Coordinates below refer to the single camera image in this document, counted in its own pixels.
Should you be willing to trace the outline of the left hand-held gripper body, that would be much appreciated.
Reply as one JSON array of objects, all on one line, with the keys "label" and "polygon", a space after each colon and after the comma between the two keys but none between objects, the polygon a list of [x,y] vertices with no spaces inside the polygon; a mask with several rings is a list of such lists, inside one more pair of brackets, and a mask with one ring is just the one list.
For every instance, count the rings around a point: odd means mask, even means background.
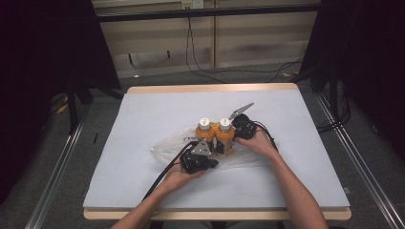
[{"label": "left hand-held gripper body", "polygon": [[219,161],[211,159],[211,151],[206,140],[191,141],[180,157],[181,167],[188,174],[195,174],[199,171],[206,171],[219,165]]}]

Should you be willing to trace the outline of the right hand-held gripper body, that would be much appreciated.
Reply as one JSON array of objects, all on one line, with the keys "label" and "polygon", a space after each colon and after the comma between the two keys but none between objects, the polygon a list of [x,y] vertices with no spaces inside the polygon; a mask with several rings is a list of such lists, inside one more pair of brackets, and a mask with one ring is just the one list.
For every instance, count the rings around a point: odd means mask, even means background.
[{"label": "right hand-held gripper body", "polygon": [[251,139],[256,133],[257,126],[256,124],[248,118],[244,111],[250,108],[253,105],[253,102],[248,103],[247,105],[235,110],[229,117],[234,129],[235,136],[243,139]]}]

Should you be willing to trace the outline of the orange juice bottle white cap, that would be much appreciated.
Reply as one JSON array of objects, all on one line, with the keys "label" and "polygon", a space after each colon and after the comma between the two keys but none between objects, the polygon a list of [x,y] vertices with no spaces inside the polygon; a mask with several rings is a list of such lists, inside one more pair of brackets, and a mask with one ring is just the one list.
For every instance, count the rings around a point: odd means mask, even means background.
[{"label": "orange juice bottle white cap", "polygon": [[211,126],[208,118],[203,117],[200,119],[198,126],[195,130],[196,138],[198,140],[205,140],[210,150],[213,150],[213,140],[215,136],[215,131]]},{"label": "orange juice bottle white cap", "polygon": [[227,156],[232,153],[232,142],[235,131],[231,121],[228,118],[222,118],[215,130],[215,137],[224,145],[224,153],[221,156]]}]

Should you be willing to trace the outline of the clear plastic bag black print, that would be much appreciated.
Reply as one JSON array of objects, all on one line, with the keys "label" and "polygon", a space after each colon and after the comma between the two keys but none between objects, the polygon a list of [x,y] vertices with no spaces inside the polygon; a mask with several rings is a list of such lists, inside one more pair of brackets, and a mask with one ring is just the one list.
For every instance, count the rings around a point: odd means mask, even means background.
[{"label": "clear plastic bag black print", "polygon": [[[151,155],[161,164],[168,164],[190,142],[195,143],[199,140],[196,138],[195,131],[188,128],[182,133],[171,135],[156,142],[151,148]],[[233,153],[230,155],[220,156],[212,153],[208,158],[219,162],[217,165],[219,170],[266,166],[265,160],[252,148],[233,141],[232,149]]]}]

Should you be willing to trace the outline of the person's right hand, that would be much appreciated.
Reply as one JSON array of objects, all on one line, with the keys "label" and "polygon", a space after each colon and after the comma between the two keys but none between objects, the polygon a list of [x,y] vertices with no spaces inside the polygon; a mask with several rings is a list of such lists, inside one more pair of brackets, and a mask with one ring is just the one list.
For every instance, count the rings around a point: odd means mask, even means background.
[{"label": "person's right hand", "polygon": [[264,130],[258,129],[251,139],[243,139],[236,137],[235,141],[239,144],[245,145],[251,149],[254,153],[264,156],[268,159],[274,159],[279,155],[277,150],[273,147]]}]

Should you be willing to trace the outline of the person's left hand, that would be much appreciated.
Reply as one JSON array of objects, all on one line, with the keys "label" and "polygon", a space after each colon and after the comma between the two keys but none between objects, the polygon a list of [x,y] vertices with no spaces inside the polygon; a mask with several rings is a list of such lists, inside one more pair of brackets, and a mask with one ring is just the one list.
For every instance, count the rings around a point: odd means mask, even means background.
[{"label": "person's left hand", "polygon": [[161,186],[169,193],[175,192],[182,188],[192,179],[199,178],[205,174],[205,171],[199,171],[194,174],[188,174],[179,162],[176,162],[172,168],[169,169]]}]

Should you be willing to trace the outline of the black stand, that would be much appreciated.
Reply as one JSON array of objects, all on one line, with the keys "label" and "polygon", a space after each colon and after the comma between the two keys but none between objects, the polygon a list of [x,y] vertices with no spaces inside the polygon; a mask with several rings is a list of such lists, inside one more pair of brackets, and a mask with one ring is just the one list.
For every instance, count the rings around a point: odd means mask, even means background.
[{"label": "black stand", "polygon": [[72,135],[78,126],[78,115],[76,108],[76,100],[79,99],[83,104],[91,104],[94,100],[89,89],[81,81],[76,81],[73,78],[70,79],[67,84],[67,96],[68,96],[68,108],[70,116],[70,131]]},{"label": "black stand", "polygon": [[324,62],[317,63],[313,67],[301,70],[297,76],[291,79],[292,83],[298,83],[303,80],[310,81],[311,89],[316,92],[322,92],[326,86],[329,86],[330,92],[330,109],[335,117],[338,117],[337,108],[337,75],[333,66]]}]

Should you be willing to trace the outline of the black horizontal bar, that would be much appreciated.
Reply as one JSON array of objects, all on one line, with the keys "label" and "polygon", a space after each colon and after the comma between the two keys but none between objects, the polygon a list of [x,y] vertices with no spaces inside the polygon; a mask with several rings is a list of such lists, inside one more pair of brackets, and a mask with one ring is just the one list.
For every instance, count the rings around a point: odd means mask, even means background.
[{"label": "black horizontal bar", "polygon": [[267,13],[309,12],[309,11],[318,11],[322,7],[323,4],[301,4],[301,5],[281,5],[281,6],[245,7],[245,8],[164,10],[164,11],[134,12],[134,13],[105,13],[99,14],[96,17],[96,21],[123,22],[123,21],[233,16],[233,15],[267,14]]}]

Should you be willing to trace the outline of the black curtain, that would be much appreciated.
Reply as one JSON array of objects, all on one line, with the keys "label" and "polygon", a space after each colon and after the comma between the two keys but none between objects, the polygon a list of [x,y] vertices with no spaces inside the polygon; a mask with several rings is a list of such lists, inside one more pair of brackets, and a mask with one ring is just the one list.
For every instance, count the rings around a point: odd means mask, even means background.
[{"label": "black curtain", "polygon": [[0,0],[0,204],[37,148],[51,100],[118,89],[92,0]]},{"label": "black curtain", "polygon": [[405,0],[320,0],[301,72],[332,75],[405,160]]}]

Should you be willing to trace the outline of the yellow floor tape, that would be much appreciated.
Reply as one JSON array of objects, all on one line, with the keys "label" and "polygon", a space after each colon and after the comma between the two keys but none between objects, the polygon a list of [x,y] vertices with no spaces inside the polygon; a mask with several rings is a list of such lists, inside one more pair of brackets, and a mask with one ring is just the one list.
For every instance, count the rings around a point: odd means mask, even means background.
[{"label": "yellow floor tape", "polygon": [[62,114],[62,113],[66,110],[66,108],[68,107],[68,102],[69,102],[69,98],[68,98],[68,96],[66,95],[66,96],[64,97],[64,99],[63,99],[61,105],[56,109],[56,113],[57,113],[58,115]]}]

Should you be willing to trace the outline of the metal floor rail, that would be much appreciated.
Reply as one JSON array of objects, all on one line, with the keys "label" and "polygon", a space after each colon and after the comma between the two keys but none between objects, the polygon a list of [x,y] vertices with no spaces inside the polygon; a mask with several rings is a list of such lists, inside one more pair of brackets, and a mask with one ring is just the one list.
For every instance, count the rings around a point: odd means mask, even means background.
[{"label": "metal floor rail", "polygon": [[53,202],[57,188],[65,173],[66,167],[69,164],[70,157],[75,149],[77,141],[79,140],[83,123],[88,117],[89,111],[89,107],[84,108],[83,114],[77,122],[76,127],[74,128],[73,132],[69,134],[59,159],[53,168],[52,175],[48,180],[46,188],[42,192],[40,200],[37,201],[25,229],[41,229],[43,221],[47,216]]},{"label": "metal floor rail", "polygon": [[322,95],[316,96],[328,122],[332,126],[333,131],[341,141],[345,151],[351,159],[358,174],[361,176],[365,186],[373,197],[378,209],[382,213],[384,219],[388,222],[391,229],[405,229],[405,221],[401,218],[398,211],[394,207],[386,192],[382,189],[372,171],[368,167],[366,161],[353,143],[350,135],[347,133],[341,122],[338,122],[331,111],[329,101]]}]

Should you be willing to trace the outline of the white wall outlet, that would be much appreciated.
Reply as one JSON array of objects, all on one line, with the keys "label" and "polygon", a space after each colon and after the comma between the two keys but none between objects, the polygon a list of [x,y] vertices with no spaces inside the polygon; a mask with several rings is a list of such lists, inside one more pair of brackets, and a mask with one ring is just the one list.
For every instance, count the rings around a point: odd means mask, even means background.
[{"label": "white wall outlet", "polygon": [[197,10],[204,7],[203,0],[181,0],[181,8],[183,10]]}]

